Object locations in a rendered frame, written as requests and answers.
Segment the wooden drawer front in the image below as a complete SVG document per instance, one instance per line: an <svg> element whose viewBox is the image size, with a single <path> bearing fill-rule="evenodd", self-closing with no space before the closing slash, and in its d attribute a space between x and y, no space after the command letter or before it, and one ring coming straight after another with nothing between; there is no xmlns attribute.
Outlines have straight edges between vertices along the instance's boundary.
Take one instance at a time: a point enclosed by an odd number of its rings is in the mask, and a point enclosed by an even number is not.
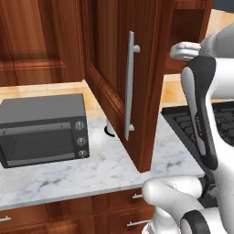
<svg viewBox="0 0 234 234"><path fill-rule="evenodd" d="M145 207L143 198L133 199L133 195L141 195L141 188L134 188L92 197L92 207L95 215L122 211L131 208Z"/></svg>
<svg viewBox="0 0 234 234"><path fill-rule="evenodd" d="M149 207L115 212L110 215L110 234L141 234L146 224L133 227L127 227L126 225L130 221L136 222L151 219L153 214L154 210Z"/></svg>
<svg viewBox="0 0 234 234"><path fill-rule="evenodd" d="M10 221L0 222L0 234L9 234L13 232L25 231L35 224L48 221L48 211L45 205L31 207L20 207L0 211L0 218L9 216Z"/></svg>

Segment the wooden cabinet carcass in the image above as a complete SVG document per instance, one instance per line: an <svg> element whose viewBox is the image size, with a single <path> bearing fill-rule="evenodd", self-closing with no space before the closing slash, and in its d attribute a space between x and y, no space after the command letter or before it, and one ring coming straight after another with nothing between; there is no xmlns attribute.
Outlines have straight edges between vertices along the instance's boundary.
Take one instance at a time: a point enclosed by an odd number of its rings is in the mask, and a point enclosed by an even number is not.
<svg viewBox="0 0 234 234"><path fill-rule="evenodd" d="M207 32L213 0L175 0L167 46L165 74L176 74L185 62L170 58L170 49L179 42L201 42Z"/></svg>

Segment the dark grey toaster oven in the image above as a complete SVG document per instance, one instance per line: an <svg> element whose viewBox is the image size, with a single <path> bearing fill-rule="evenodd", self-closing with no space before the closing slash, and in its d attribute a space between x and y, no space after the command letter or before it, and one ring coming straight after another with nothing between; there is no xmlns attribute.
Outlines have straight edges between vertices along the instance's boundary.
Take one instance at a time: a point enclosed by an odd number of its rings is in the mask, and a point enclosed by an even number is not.
<svg viewBox="0 0 234 234"><path fill-rule="evenodd" d="M4 168L89 156L82 94L6 99L0 103L0 164Z"/></svg>

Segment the closed wooden cabinet door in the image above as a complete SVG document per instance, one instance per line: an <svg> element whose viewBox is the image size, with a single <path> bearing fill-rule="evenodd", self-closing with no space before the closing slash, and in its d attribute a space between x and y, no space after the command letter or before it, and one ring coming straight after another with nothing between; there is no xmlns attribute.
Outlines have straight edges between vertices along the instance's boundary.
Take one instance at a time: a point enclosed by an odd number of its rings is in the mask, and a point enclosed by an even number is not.
<svg viewBox="0 0 234 234"><path fill-rule="evenodd" d="M83 79L80 0L0 0L0 87Z"/></svg>

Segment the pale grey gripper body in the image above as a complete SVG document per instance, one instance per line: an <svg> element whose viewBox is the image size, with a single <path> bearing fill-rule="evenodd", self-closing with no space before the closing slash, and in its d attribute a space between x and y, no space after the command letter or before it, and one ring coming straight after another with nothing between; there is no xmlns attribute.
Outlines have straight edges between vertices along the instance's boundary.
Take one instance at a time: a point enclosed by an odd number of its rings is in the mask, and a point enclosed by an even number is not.
<svg viewBox="0 0 234 234"><path fill-rule="evenodd" d="M199 43L180 42L171 47L170 58L189 61L198 56L200 49Z"/></svg>

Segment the black hob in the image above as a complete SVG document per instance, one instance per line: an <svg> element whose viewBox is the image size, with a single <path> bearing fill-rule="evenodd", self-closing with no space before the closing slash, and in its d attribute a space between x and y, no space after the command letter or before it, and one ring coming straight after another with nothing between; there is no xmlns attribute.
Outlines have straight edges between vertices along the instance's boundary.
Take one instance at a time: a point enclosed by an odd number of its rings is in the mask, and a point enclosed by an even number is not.
<svg viewBox="0 0 234 234"><path fill-rule="evenodd" d="M212 107L218 134L227 144L234 147L234 101L213 103ZM216 207L218 203L215 181L211 171L201 160L189 108L187 106L168 107L163 108L161 113L205 173L206 187L198 201L204 208Z"/></svg>

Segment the open wooden cabinet door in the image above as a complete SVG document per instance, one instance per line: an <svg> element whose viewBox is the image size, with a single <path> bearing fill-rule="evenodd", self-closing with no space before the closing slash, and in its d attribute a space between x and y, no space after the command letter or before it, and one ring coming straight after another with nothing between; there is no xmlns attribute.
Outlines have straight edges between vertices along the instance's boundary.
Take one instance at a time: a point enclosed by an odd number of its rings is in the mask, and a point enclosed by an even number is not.
<svg viewBox="0 0 234 234"><path fill-rule="evenodd" d="M139 172L150 169L175 0L81 0L86 81ZM133 56L129 140L124 104L129 32Z"/></svg>

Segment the white object with black base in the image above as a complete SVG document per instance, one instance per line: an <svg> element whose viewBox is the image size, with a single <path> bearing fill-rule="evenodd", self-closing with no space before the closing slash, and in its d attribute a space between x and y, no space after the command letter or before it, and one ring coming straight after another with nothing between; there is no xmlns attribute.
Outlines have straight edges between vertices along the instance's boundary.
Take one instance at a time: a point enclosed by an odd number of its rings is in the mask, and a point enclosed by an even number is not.
<svg viewBox="0 0 234 234"><path fill-rule="evenodd" d="M109 135L110 137L114 137L115 136L115 131L112 128L111 123L109 122L109 120L106 120L106 126L104 128L104 131L107 135Z"/></svg>

